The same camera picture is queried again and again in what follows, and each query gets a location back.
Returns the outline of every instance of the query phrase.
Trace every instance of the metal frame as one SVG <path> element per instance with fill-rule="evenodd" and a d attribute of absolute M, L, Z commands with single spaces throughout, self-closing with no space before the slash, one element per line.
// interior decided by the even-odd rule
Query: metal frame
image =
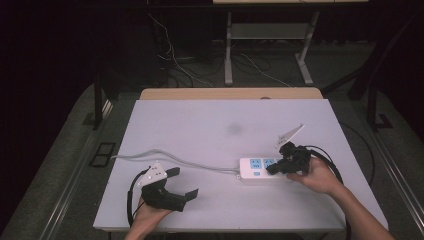
<path fill-rule="evenodd" d="M 233 24 L 231 21 L 231 12 L 228 12 L 225 55 L 225 85 L 233 85 L 231 66 L 231 39 L 303 39 L 303 48 L 299 53 L 295 54 L 295 57 L 305 84 L 312 85 L 313 81 L 305 63 L 305 57 L 314 35 L 318 17 L 319 11 L 315 11 L 309 24 Z"/>

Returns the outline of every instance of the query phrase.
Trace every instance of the electrical outlet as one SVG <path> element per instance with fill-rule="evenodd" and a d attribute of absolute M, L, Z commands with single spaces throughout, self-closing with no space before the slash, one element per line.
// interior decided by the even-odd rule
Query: electrical outlet
<path fill-rule="evenodd" d="M 241 158 L 240 179 L 248 183 L 290 182 L 285 174 L 271 175 L 266 168 L 278 162 L 276 158 Z"/>

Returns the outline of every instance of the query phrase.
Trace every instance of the white device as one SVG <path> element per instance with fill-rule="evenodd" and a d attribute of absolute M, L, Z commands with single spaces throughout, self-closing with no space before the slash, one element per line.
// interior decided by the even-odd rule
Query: white device
<path fill-rule="evenodd" d="M 300 124 L 299 127 L 285 133 L 284 135 L 279 136 L 275 148 L 280 150 L 280 148 L 288 143 L 305 125 Z M 268 173 L 266 168 L 274 163 L 277 163 L 279 159 L 276 158 L 241 158 L 240 159 L 240 179 L 244 182 L 290 182 L 291 180 L 287 179 L 285 174 L 277 173 L 271 175 Z"/>
<path fill-rule="evenodd" d="M 162 165 L 159 162 L 153 164 L 149 170 L 143 175 L 140 181 L 137 183 L 137 187 L 143 187 L 151 183 L 160 181 L 167 178 L 166 171 L 163 170 Z"/>
<path fill-rule="evenodd" d="M 285 174 L 277 173 L 271 175 L 266 170 L 271 164 L 276 163 L 277 158 L 241 158 L 240 180 L 246 183 L 272 183 L 290 182 Z"/>

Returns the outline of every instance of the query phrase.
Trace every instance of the human hand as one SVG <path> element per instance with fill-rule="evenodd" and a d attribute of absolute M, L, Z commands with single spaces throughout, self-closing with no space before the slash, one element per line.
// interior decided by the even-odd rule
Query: human hand
<path fill-rule="evenodd" d="M 170 214 L 171 210 L 157 209 L 147 206 L 143 198 L 140 197 L 139 209 L 134 218 L 134 222 L 125 240 L 142 240 L 147 234 L 152 232 L 159 222 Z"/>
<path fill-rule="evenodd" d="M 314 157 L 309 161 L 308 174 L 288 173 L 286 176 L 288 179 L 299 182 L 318 193 L 332 195 L 340 187 L 343 187 L 343 184 L 340 183 L 327 164 Z"/>

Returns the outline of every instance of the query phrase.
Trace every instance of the table surface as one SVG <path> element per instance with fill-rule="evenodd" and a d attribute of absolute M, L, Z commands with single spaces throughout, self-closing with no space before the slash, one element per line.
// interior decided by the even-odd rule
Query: table surface
<path fill-rule="evenodd" d="M 192 90 L 180 91 L 184 93 L 180 96 L 186 96 L 187 91 Z M 217 92 L 216 89 L 202 91 L 204 92 L 201 95 L 204 96 Z M 244 95 L 240 89 L 228 91 L 240 92 L 230 96 Z M 321 97 L 147 100 L 148 96 L 155 94 L 171 98 L 170 93 L 177 95 L 175 92 L 178 91 L 165 89 L 161 92 L 148 89 L 142 93 L 143 100 L 137 101 L 134 106 L 119 155 L 162 149 L 187 161 L 236 168 L 238 160 L 243 157 L 281 157 L 274 148 L 278 136 L 303 123 L 305 128 L 292 142 L 325 149 L 339 168 L 347 187 L 387 227 L 387 221 L 367 185 L 328 100 L 319 99 Z M 251 185 L 237 179 L 236 174 L 187 167 L 161 155 L 144 160 L 116 160 L 94 222 L 95 228 L 106 231 L 128 230 L 126 193 L 131 181 L 138 172 L 159 160 L 165 169 L 176 166 L 181 168 L 180 175 L 168 180 L 168 191 L 184 194 L 199 188 L 198 197 L 187 203 L 184 212 L 174 212 L 160 223 L 156 229 L 159 232 L 299 232 L 344 229 L 344 215 L 336 203 L 328 196 L 314 193 L 298 183 Z M 135 209 L 140 189 L 135 189 L 134 195 Z"/>

